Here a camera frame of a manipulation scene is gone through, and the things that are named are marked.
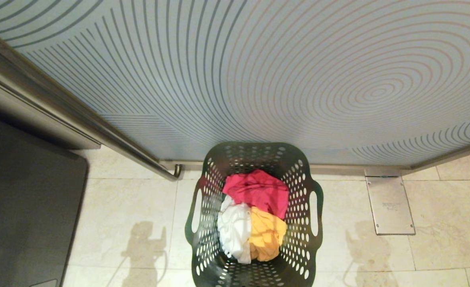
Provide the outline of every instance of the plastic laundry basket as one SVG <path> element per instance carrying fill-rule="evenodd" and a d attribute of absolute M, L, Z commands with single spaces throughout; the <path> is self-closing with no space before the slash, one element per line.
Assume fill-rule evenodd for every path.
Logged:
<path fill-rule="evenodd" d="M 242 265 L 221 249 L 217 214 L 226 177 L 262 169 L 290 189 L 285 219 L 288 229 L 279 256 L 268 262 Z M 202 194 L 196 232 L 191 229 L 196 198 Z M 317 195 L 318 232 L 312 231 L 310 194 Z M 304 154 L 287 143 L 225 142 L 211 149 L 196 184 L 186 222 L 186 238 L 193 249 L 194 282 L 201 287 L 285 286 L 310 287 L 315 279 L 315 255 L 322 243 L 323 192 L 310 175 Z"/>

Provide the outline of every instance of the marble floor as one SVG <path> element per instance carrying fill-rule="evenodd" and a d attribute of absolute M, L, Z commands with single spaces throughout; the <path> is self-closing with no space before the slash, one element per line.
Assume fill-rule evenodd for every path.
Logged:
<path fill-rule="evenodd" d="M 184 237 L 199 171 L 169 182 L 106 147 L 89 180 L 65 287 L 192 287 Z M 316 287 L 470 287 L 470 156 L 403 176 L 415 236 L 376 236 L 363 176 L 324 191 Z"/>

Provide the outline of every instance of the curved line pattern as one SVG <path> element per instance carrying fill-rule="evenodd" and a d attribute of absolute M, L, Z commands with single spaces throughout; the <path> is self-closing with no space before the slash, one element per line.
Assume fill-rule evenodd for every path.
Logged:
<path fill-rule="evenodd" d="M 242 140 L 413 165 L 470 145 L 467 1 L 6 0 L 0 37 L 160 158 Z"/>
<path fill-rule="evenodd" d="M 413 165 L 456 151 L 470 144 L 470 122 L 425 135 L 421 143 L 411 139 L 356 147 L 352 152 L 375 165 Z"/>

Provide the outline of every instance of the pink cloth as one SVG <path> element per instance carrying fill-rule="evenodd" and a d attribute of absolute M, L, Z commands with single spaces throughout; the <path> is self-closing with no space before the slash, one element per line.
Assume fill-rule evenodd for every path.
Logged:
<path fill-rule="evenodd" d="M 223 193 L 231 196 L 236 204 L 247 203 L 281 219 L 288 207 L 286 184 L 260 169 L 227 177 Z"/>

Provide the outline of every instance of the yellow cloth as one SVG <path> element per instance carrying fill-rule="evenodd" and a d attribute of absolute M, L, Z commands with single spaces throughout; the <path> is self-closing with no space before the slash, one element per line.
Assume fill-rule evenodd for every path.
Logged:
<path fill-rule="evenodd" d="M 251 259 L 269 261 L 279 254 L 286 233 L 286 223 L 268 212 L 251 207 Z"/>

